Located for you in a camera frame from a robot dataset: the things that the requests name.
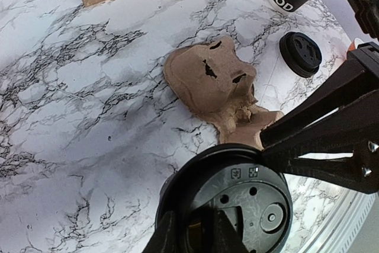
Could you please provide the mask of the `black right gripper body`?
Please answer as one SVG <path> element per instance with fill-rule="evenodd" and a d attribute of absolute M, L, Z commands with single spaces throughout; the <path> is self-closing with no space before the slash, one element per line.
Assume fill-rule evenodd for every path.
<path fill-rule="evenodd" d="M 353 154 L 360 176 L 357 190 L 372 194 L 378 191 L 378 45 L 363 44 L 349 52 L 348 58 L 364 69 L 354 88 L 359 91 L 353 111 L 358 126 Z"/>

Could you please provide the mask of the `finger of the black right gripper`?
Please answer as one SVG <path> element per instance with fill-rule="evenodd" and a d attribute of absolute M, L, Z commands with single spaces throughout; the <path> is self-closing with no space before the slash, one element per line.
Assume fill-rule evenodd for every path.
<path fill-rule="evenodd" d="M 353 122 L 356 101 L 266 146 L 262 163 L 276 172 L 358 191 L 360 176 L 353 157 L 358 142 L 355 134 L 358 126 Z"/>
<path fill-rule="evenodd" d="M 366 68 L 347 60 L 303 103 L 263 131 L 263 134 L 292 134 L 330 111 L 353 102 L 362 94 Z"/>

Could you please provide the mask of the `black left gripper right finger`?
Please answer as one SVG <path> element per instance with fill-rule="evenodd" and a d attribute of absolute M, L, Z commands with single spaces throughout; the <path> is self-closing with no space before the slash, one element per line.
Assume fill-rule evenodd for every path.
<path fill-rule="evenodd" d="M 249 252 L 224 211 L 217 212 L 217 252 Z"/>

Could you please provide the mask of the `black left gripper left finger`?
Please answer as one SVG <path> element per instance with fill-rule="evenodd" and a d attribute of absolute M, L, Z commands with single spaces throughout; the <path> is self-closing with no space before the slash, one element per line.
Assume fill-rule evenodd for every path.
<path fill-rule="evenodd" d="M 166 212 L 142 253 L 174 253 L 176 242 L 176 214 Z"/>

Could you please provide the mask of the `brown pulp cup carrier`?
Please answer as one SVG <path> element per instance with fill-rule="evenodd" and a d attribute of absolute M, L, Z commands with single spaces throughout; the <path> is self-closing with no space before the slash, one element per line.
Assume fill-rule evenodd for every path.
<path fill-rule="evenodd" d="M 200 120 L 219 131 L 220 143 L 262 150 L 261 131 L 283 117 L 257 105 L 256 69 L 240 60 L 229 36 L 176 49 L 163 66 L 167 84 Z"/>

